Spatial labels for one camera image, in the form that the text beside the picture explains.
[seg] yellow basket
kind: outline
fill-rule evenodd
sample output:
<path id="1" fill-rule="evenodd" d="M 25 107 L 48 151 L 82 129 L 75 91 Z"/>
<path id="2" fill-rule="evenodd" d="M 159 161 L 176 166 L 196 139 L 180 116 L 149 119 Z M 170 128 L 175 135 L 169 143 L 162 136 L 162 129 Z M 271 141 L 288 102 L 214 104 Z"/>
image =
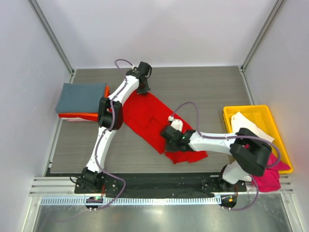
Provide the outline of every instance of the yellow basket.
<path id="1" fill-rule="evenodd" d="M 266 134 L 269 134 L 273 137 L 274 144 L 280 149 L 282 154 L 281 161 L 288 164 L 291 169 L 287 171 L 279 171 L 280 174 L 288 174 L 293 172 L 293 167 L 291 165 L 290 159 L 286 150 L 283 146 L 281 137 L 277 130 L 274 119 L 270 113 L 270 110 L 267 105 L 243 105 L 243 106 L 226 106 L 223 109 L 223 117 L 226 125 L 226 129 L 228 133 L 232 133 L 231 127 L 231 116 L 236 114 L 237 112 L 241 112 L 247 119 L 251 122 L 255 123 L 261 130 L 263 130 Z M 277 157 L 277 151 L 272 148 L 273 154 Z"/>

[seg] red cloth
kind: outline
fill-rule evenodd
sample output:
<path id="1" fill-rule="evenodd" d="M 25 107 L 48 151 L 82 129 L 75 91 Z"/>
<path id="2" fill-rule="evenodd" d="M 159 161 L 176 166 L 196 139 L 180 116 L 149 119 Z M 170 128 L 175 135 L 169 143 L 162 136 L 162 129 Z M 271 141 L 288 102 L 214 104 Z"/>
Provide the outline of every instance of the red cloth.
<path id="1" fill-rule="evenodd" d="M 271 165 L 277 160 L 271 153 L 267 165 Z M 261 192 L 277 191 L 281 188 L 280 174 L 278 171 L 290 170 L 291 167 L 283 162 L 279 162 L 275 167 L 266 169 L 263 176 L 254 176 Z"/>
<path id="2" fill-rule="evenodd" d="M 162 154 L 165 150 L 166 140 L 160 135 L 161 130 L 168 123 L 168 116 L 173 111 L 164 105 L 153 94 L 139 95 L 134 91 L 126 100 L 124 108 L 124 122 L 140 137 L 146 140 L 155 150 Z M 174 118 L 183 121 L 183 131 L 192 128 L 178 115 Z M 165 152 L 173 163 L 196 162 L 205 157 L 205 151 L 199 152 Z"/>

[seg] white wall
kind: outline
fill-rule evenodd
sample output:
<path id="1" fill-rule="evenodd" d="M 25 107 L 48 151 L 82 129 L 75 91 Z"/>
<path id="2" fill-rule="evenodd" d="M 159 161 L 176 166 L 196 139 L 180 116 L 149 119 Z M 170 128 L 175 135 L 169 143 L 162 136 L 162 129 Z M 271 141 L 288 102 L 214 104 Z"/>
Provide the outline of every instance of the white wall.
<path id="1" fill-rule="evenodd" d="M 74 68 L 243 64 L 276 0 L 38 0 Z"/>
<path id="2" fill-rule="evenodd" d="M 0 225 L 20 231 L 34 176 L 42 176 L 70 74 L 26 0 L 0 7 Z"/>
<path id="3" fill-rule="evenodd" d="M 287 0 L 247 69 L 253 97 L 269 105 L 294 166 L 291 182 L 304 223 L 309 215 L 308 12 L 307 0 Z"/>

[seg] stack of folded clothes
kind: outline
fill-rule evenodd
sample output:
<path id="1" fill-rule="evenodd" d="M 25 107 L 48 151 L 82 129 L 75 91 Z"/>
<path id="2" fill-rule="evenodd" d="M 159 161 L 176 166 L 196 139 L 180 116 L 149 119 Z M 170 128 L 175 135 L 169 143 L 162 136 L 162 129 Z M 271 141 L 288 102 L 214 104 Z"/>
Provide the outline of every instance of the stack of folded clothes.
<path id="1" fill-rule="evenodd" d="M 68 121 L 97 121 L 99 101 L 109 94 L 106 83 L 65 83 L 56 112 L 60 118 Z"/>

